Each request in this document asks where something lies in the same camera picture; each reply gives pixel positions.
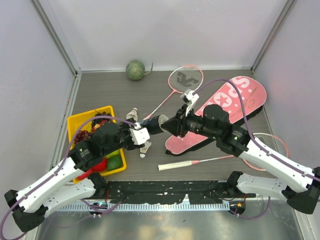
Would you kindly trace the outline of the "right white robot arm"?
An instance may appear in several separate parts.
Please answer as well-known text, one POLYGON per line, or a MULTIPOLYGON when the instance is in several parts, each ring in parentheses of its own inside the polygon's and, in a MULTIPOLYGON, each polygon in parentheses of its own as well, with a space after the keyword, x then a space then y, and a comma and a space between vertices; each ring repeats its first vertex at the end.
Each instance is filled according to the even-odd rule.
POLYGON ((222 152, 253 162, 274 175, 274 179, 250 176, 234 171, 228 178, 227 193, 257 194, 284 200, 304 214, 313 214, 320 197, 320 169, 295 162, 271 149, 248 128, 229 121, 229 114, 217 104, 204 108, 202 116, 186 113, 183 105, 160 127, 173 136, 183 138, 188 132, 215 139, 222 152))

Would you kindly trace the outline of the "white shuttlecock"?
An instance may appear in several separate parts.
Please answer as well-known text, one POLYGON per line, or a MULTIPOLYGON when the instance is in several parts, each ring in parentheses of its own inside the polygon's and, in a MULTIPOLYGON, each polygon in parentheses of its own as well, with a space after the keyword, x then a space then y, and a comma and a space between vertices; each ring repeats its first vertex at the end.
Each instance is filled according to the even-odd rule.
POLYGON ((147 151, 151 147, 151 145, 152 145, 152 143, 150 141, 146 141, 144 143, 144 146, 139 149, 140 158, 142 158, 142 159, 145 158, 147 151))
POLYGON ((127 115, 126 115, 126 119, 133 119, 134 122, 138 121, 138 109, 137 108, 133 108, 127 115))

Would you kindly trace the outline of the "black shuttlecock tube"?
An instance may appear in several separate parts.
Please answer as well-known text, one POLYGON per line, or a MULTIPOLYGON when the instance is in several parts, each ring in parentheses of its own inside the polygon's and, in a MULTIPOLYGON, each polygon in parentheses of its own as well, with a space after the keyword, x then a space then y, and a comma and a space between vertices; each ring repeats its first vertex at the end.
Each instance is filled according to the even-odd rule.
POLYGON ((147 129, 149 135, 157 135, 157 134, 167 132, 167 130, 165 130, 162 127, 162 124, 168 120, 169 120, 169 118, 166 115, 160 114, 160 115, 142 120, 140 122, 140 125, 143 128, 147 129))

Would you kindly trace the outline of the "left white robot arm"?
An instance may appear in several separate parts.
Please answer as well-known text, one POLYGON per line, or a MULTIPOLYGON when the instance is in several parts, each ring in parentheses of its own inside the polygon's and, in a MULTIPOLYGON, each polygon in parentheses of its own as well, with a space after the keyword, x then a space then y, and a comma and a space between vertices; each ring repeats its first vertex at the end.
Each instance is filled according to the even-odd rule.
POLYGON ((5 193, 16 225, 26 233, 65 205, 90 197, 102 199, 108 185, 98 172, 78 185, 66 186, 66 183, 102 163, 106 155, 121 148, 138 149, 149 139, 147 128, 139 123, 126 121, 122 126, 105 123, 91 138, 76 144, 55 168, 35 183, 20 191, 5 193))

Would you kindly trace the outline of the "white shuttlecock bottom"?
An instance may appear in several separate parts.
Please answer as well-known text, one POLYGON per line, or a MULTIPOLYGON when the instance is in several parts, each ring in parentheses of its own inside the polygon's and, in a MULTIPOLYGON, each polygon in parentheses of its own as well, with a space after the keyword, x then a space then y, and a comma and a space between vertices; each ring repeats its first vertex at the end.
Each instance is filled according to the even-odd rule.
POLYGON ((142 158, 142 159, 145 158, 147 151, 151 147, 151 145, 152 145, 152 143, 150 141, 146 141, 144 143, 144 146, 139 149, 140 158, 142 158))

